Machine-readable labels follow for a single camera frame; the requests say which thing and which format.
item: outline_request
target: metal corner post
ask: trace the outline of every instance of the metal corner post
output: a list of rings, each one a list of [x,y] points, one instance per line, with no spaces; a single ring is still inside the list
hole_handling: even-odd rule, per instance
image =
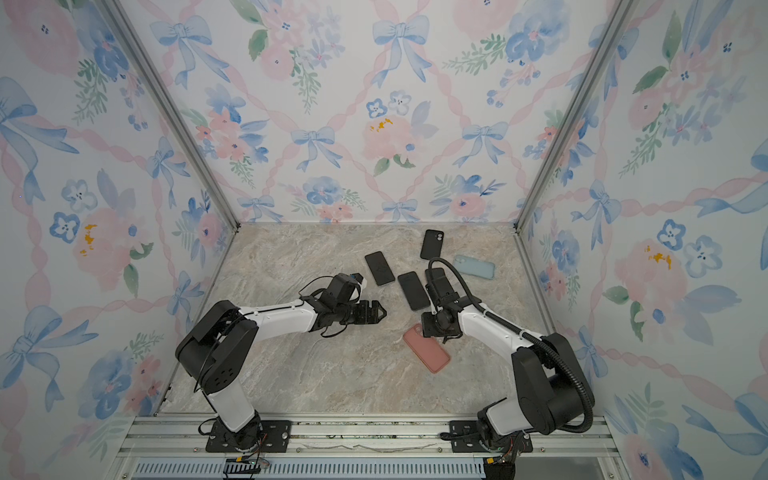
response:
[[[631,12],[634,10],[636,3],[635,0],[616,1],[616,7],[611,13],[608,22],[605,24],[600,43],[587,64],[586,70],[584,70],[584,78],[581,81],[581,85],[579,85],[579,88],[576,90],[576,95],[571,99],[571,103],[565,111],[563,127],[558,131],[557,137],[555,137],[552,146],[549,149],[549,155],[536,174],[528,198],[526,198],[525,205],[518,217],[518,232],[525,230],[526,224],[533,216],[533,212],[541,198],[541,194],[547,187],[547,180],[557,166],[560,156],[564,153],[568,138],[570,138],[575,131],[578,119],[584,113],[584,109],[587,107],[587,103],[607,67],[607,63],[615,53],[618,42],[621,40],[624,28],[630,19]]]
[[[227,198],[224,196],[219,184],[214,179],[213,172],[208,167],[205,159],[200,155],[200,152],[197,149],[197,144],[192,137],[192,133],[187,129],[179,109],[171,98],[170,93],[165,88],[165,85],[160,80],[160,74],[157,72],[157,69],[154,67],[152,60],[147,54],[147,50],[144,48],[144,45],[136,34],[120,0],[99,0],[97,6],[104,15],[107,23],[110,24],[115,36],[118,37],[118,40],[125,47],[127,56],[136,65],[139,74],[147,85],[147,89],[157,102],[157,106],[160,108],[161,113],[168,120],[170,129],[178,136],[181,147],[184,149],[184,153],[192,164],[192,168],[194,168],[195,172],[200,176],[200,180],[208,190],[211,200],[221,214],[227,219],[230,228],[237,230],[240,224],[237,220],[237,216],[232,211],[229,202],[227,202]]]

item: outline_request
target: marble surface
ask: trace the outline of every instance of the marble surface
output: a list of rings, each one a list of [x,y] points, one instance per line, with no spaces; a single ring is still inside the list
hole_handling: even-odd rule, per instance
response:
[[[452,359],[443,370],[427,370],[402,339],[421,311],[410,310],[397,281],[372,281],[364,256],[381,250],[395,276],[415,270],[424,282],[427,261],[419,251],[428,228],[445,231],[443,258],[463,254],[496,264],[493,280],[465,276],[475,296],[518,325],[544,331],[507,224],[243,225],[206,310],[224,299],[238,306],[284,303],[317,276],[360,272],[369,279],[363,299],[379,300],[389,313],[378,325],[351,325],[332,339],[313,332],[254,343],[240,378],[257,410],[474,414],[510,394],[510,365],[468,336],[444,345]],[[194,379],[179,368],[161,412],[210,412],[202,394],[192,394],[193,386]]]

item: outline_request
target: light blue phone case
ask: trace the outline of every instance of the light blue phone case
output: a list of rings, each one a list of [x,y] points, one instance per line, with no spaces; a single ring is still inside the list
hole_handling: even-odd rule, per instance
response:
[[[493,280],[494,273],[496,273],[496,265],[493,263],[465,257],[464,255],[456,255],[453,259],[453,266],[461,273],[479,276],[488,280]]]

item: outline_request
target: pink phone case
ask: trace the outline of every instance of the pink phone case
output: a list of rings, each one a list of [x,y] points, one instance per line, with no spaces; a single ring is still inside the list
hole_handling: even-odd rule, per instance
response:
[[[402,336],[402,339],[406,341],[419,360],[432,373],[439,372],[451,361],[451,356],[440,346],[434,337],[424,338],[421,323],[412,326]]]

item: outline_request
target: floral wallpaper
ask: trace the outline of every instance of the floral wallpaper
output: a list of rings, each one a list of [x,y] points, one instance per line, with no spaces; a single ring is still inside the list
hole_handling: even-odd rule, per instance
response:
[[[768,478],[766,21],[640,0],[525,225],[634,480]]]
[[[331,223],[514,221],[613,4],[123,6],[240,219]]]
[[[232,232],[92,3],[0,5],[0,477],[101,478]]]

